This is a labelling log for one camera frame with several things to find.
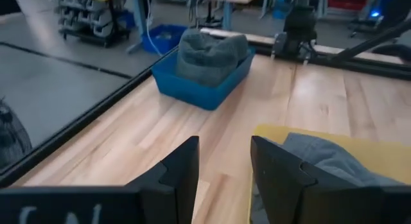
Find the black fan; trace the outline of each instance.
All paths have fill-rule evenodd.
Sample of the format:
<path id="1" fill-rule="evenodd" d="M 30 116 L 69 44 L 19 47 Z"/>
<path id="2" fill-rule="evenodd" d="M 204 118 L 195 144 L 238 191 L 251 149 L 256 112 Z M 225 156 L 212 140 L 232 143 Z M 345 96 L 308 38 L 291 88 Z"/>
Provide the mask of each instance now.
<path id="1" fill-rule="evenodd" d="M 0 169 L 31 150 L 30 138 L 12 109 L 0 99 Z"/>

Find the gray towel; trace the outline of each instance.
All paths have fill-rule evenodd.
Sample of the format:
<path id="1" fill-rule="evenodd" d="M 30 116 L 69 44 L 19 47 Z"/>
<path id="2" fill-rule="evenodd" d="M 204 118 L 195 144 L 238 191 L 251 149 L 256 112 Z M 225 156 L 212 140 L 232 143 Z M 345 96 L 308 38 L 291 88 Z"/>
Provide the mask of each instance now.
<path id="1" fill-rule="evenodd" d="M 319 137 L 290 133 L 283 148 L 300 159 L 357 186 L 401 184 L 391 178 L 370 172 L 343 147 Z"/>
<path id="2" fill-rule="evenodd" d="M 217 87 L 247 56 L 247 51 L 244 35 L 216 40 L 198 30 L 188 29 L 180 40 L 176 75 L 207 87 Z"/>

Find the concrete floor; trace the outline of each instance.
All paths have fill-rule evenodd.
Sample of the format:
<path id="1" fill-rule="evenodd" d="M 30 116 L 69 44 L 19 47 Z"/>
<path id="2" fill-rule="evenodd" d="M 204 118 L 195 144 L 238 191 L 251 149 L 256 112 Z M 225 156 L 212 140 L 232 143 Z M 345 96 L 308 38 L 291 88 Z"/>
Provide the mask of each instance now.
<path id="1" fill-rule="evenodd" d="M 158 59 L 157 55 L 139 50 L 132 55 L 125 49 L 138 42 L 135 33 L 130 40 L 109 49 L 84 44 L 76 39 L 64 41 L 58 34 L 58 17 L 53 3 L 48 0 L 18 0 L 24 15 L 3 21 L 0 19 L 0 41 L 61 56 L 85 64 L 135 76 Z M 132 9 L 132 0 L 127 7 Z M 155 4 L 154 24 L 189 24 L 184 6 Z M 258 20 L 259 11 L 233 13 L 235 31 L 272 36 L 281 31 L 283 22 L 267 15 Z M 347 38 L 350 31 L 345 24 L 319 22 L 319 44 L 350 47 L 365 40 Z M 411 45 L 411 34 L 401 38 Z M 8 47 L 0 47 L 0 98 L 15 110 L 27 129 L 32 144 L 37 146 L 50 135 L 99 102 L 126 80 L 96 71 L 36 56 Z"/>

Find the blue light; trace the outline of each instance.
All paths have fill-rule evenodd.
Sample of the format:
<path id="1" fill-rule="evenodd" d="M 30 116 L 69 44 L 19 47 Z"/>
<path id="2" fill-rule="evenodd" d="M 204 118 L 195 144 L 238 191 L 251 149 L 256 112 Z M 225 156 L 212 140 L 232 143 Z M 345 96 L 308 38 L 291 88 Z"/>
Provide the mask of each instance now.
<path id="1" fill-rule="evenodd" d="M 372 12 L 371 13 L 371 17 L 378 17 L 378 16 L 380 16 L 379 12 Z"/>

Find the blue plastic bin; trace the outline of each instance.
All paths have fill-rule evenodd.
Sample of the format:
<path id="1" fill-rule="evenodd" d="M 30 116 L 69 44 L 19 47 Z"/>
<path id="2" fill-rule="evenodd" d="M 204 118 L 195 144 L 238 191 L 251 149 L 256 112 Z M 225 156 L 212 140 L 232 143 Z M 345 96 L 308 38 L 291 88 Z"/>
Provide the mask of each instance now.
<path id="1" fill-rule="evenodd" d="M 162 24 L 152 28 L 149 32 L 153 44 L 157 47 L 161 54 L 165 54 L 179 44 L 181 36 L 186 29 L 187 27 L 185 26 Z M 162 37 L 158 37 L 161 33 L 169 33 L 171 38 L 164 39 Z M 144 50 L 151 53 L 157 53 L 148 39 L 147 32 L 144 32 L 142 37 Z"/>
<path id="2" fill-rule="evenodd" d="M 152 72 L 161 93 L 206 110 L 214 110 L 248 75 L 254 54 L 255 51 L 250 49 L 248 57 L 218 87 L 206 87 L 176 76 L 177 51 L 156 63 Z"/>

